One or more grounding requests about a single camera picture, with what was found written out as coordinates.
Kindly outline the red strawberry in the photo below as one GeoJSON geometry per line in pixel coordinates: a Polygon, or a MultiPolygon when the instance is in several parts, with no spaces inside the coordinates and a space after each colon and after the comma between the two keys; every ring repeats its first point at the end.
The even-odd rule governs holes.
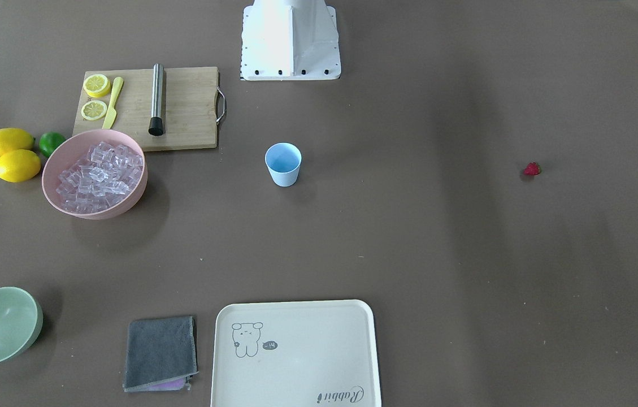
{"type": "Polygon", "coordinates": [[[530,162],[523,170],[526,177],[536,177],[542,173],[542,167],[537,162],[530,162]]]}

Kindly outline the light blue cup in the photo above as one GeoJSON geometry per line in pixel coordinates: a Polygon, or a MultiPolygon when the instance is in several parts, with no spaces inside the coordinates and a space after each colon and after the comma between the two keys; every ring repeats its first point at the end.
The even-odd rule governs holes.
{"type": "Polygon", "coordinates": [[[293,144],[278,142],[267,149],[264,161],[273,182],[280,187],[290,187],[298,179],[302,154],[293,144]]]}

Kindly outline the clear ice cubes pile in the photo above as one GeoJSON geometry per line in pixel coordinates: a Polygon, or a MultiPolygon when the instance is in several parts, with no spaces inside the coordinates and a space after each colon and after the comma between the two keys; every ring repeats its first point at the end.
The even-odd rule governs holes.
{"type": "Polygon", "coordinates": [[[62,209],[91,214],[110,209],[138,188],[145,169],[144,158],[123,144],[92,145],[85,154],[58,175],[62,209]]]}

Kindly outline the cream rabbit tray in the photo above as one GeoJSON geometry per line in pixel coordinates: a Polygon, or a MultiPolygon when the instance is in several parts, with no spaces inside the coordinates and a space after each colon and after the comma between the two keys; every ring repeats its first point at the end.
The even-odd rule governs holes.
{"type": "Polygon", "coordinates": [[[357,299],[231,304],[215,323],[212,406],[380,406],[375,316],[357,299]]]}

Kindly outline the bamboo cutting board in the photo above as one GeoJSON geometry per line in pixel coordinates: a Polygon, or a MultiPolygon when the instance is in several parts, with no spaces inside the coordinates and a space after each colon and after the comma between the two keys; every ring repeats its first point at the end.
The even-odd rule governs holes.
{"type": "Polygon", "coordinates": [[[161,136],[148,132],[149,119],[153,116],[153,69],[102,70],[101,73],[110,80],[123,78],[112,130],[130,137],[143,152],[217,147],[218,124],[223,116],[217,67],[164,69],[164,134],[161,136]]]}

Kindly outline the steel muddler black tip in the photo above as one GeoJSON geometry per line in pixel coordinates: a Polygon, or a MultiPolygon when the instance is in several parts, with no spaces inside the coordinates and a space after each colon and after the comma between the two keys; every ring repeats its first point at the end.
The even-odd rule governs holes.
{"type": "Polygon", "coordinates": [[[163,123],[163,84],[164,67],[156,63],[153,66],[153,90],[151,91],[151,118],[148,133],[158,137],[164,134],[163,123]]]}

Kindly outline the grey folded cloth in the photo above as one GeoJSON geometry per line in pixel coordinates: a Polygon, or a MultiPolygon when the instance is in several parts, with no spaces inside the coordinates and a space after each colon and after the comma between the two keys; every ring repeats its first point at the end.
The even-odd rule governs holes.
{"type": "Polygon", "coordinates": [[[124,392],[181,391],[198,373],[193,316],[139,319],[128,325],[124,392]]]}

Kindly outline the yellow plastic knife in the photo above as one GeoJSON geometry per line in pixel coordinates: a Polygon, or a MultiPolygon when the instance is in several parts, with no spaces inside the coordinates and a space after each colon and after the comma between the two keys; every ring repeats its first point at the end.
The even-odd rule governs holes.
{"type": "Polygon", "coordinates": [[[117,118],[116,103],[123,88],[124,80],[122,77],[116,77],[112,81],[110,99],[107,104],[107,110],[103,121],[102,129],[111,129],[117,118]]]}

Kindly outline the lower lemon slice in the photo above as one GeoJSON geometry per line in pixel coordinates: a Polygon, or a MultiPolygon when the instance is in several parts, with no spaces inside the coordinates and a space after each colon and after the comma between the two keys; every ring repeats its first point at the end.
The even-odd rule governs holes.
{"type": "Polygon", "coordinates": [[[90,100],[81,106],[80,114],[83,119],[95,121],[104,118],[107,114],[107,104],[100,100],[90,100]]]}

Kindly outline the lemon slice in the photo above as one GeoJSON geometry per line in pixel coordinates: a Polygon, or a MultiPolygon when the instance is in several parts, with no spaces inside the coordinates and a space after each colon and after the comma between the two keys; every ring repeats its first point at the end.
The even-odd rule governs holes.
{"type": "Polygon", "coordinates": [[[112,82],[102,73],[89,75],[85,78],[82,88],[90,98],[101,98],[111,92],[112,82]]]}
{"type": "Polygon", "coordinates": [[[90,100],[81,106],[80,114],[83,119],[95,121],[104,118],[107,114],[107,104],[100,100],[90,100]]]}

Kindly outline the upper lemon slice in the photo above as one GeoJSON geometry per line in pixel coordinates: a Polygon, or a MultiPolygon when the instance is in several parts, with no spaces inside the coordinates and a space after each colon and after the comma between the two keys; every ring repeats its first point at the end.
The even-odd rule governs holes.
{"type": "Polygon", "coordinates": [[[101,98],[111,92],[112,82],[102,73],[89,75],[85,78],[82,88],[90,98],[101,98]]]}

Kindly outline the green lime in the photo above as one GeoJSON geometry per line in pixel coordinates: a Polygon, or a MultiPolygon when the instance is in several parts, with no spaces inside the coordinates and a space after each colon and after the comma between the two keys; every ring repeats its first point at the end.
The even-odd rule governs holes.
{"type": "Polygon", "coordinates": [[[44,157],[49,158],[66,138],[60,132],[45,132],[38,141],[38,149],[44,157]]]}

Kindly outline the lower whole lemon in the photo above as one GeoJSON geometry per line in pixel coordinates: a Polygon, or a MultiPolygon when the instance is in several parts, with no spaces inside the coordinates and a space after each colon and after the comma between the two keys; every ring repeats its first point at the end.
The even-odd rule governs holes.
{"type": "Polygon", "coordinates": [[[36,176],[41,160],[32,150],[18,149],[0,157],[0,178],[10,183],[21,183],[36,176]]]}

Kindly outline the whole lemon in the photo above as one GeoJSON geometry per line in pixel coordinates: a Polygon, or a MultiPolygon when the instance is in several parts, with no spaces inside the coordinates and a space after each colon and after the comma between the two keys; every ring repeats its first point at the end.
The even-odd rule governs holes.
{"type": "Polygon", "coordinates": [[[36,176],[41,160],[32,150],[18,149],[0,157],[0,178],[10,183],[21,183],[36,176]]]}
{"type": "Polygon", "coordinates": [[[34,137],[19,127],[4,127],[0,129],[0,157],[13,150],[32,150],[34,137]]]}

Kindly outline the upper whole lemon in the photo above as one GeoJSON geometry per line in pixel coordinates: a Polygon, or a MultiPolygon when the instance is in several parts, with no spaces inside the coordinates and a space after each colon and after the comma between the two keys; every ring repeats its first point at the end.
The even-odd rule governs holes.
{"type": "Polygon", "coordinates": [[[34,137],[19,127],[4,127],[0,129],[0,157],[13,150],[32,150],[34,137]]]}

